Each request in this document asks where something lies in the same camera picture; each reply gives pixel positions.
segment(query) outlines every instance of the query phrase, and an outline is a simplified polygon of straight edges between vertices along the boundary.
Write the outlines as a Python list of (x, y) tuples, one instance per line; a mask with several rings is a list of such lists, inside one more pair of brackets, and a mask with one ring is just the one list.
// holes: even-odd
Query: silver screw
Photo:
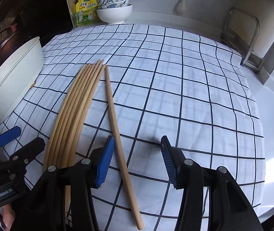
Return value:
[(82, 161), (81, 161), (81, 163), (84, 165), (88, 165), (90, 162), (91, 162), (91, 160), (88, 158), (82, 159)]
[(11, 174), (11, 175), (10, 175), (10, 180), (14, 180), (14, 179), (15, 179), (15, 177), (16, 177), (16, 175), (15, 175), (15, 174)]
[(49, 166), (48, 167), (48, 172), (53, 172), (53, 171), (55, 171), (56, 170), (56, 166), (54, 166), (54, 165), (51, 165), (51, 166)]
[(184, 163), (188, 166), (191, 166), (191, 165), (193, 165), (194, 162), (191, 159), (185, 159)]
[(221, 172), (221, 173), (226, 173), (227, 169), (225, 167), (221, 166), (221, 167), (218, 168), (218, 171)]

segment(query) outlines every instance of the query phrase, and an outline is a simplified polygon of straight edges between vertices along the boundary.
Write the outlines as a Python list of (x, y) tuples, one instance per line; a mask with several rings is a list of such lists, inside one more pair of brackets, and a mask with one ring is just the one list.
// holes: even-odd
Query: yellow pouch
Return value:
[(79, 0), (76, 4), (77, 26), (99, 22), (96, 0)]

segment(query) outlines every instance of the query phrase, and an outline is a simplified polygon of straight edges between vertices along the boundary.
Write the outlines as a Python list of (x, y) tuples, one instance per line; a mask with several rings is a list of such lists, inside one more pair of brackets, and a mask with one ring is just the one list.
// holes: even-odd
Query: checkered tablecloth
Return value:
[[(130, 179), (145, 230), (173, 230), (182, 190), (168, 182), (160, 139), (167, 135), (203, 167), (225, 166), (257, 211), (265, 176), (262, 126), (240, 70), (238, 52), (199, 35), (171, 28), (122, 24), (76, 29), (43, 47), (44, 68), (0, 133), (19, 126), (22, 135), (7, 155), (39, 136), (48, 142), (57, 113), (84, 63), (107, 63)], [(111, 133), (104, 75), (88, 111), (76, 161), (103, 146)], [(32, 188), (44, 152), (27, 166)], [(105, 183), (92, 190), (100, 230), (136, 230), (113, 156)], [(202, 230), (207, 230), (204, 188)]]

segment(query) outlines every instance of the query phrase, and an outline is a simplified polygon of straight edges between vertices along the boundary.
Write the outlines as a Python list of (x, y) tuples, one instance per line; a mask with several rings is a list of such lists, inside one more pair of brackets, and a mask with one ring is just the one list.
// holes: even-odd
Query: red handle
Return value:
[(1, 30), (0, 31), (0, 34), (2, 33), (2, 32), (4, 32), (4, 31), (6, 31), (7, 29), (11, 29), (12, 30), (12, 33), (14, 33), (14, 32), (16, 32), (17, 31), (17, 29), (16, 29), (16, 25), (17, 25), (17, 23), (16, 24), (14, 24), (14, 25), (11, 25), (11, 26), (8, 26), (8, 27), (5, 27), (3, 30)]

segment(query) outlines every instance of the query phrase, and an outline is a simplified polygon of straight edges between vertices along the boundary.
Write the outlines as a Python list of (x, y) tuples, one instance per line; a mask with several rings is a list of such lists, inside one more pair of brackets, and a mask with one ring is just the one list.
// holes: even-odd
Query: bundle of chopsticks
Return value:
[(66, 95), (45, 153), (44, 170), (74, 165), (76, 147), (91, 100), (104, 71), (104, 60), (85, 64)]
[[(115, 138), (115, 151), (123, 184), (127, 191), (128, 200), (136, 226), (144, 229), (144, 224), (134, 196), (133, 187), (127, 170), (124, 152), (113, 103), (108, 68), (98, 60), (96, 64), (85, 64), (75, 78), (58, 114), (53, 132), (50, 136), (45, 153), (44, 170), (55, 165), (58, 168), (74, 165), (75, 152), (79, 136), (90, 107), (97, 84), (104, 70), (106, 70), (106, 94), (108, 99), (110, 123)], [(70, 204), (70, 186), (66, 187), (66, 210)]]

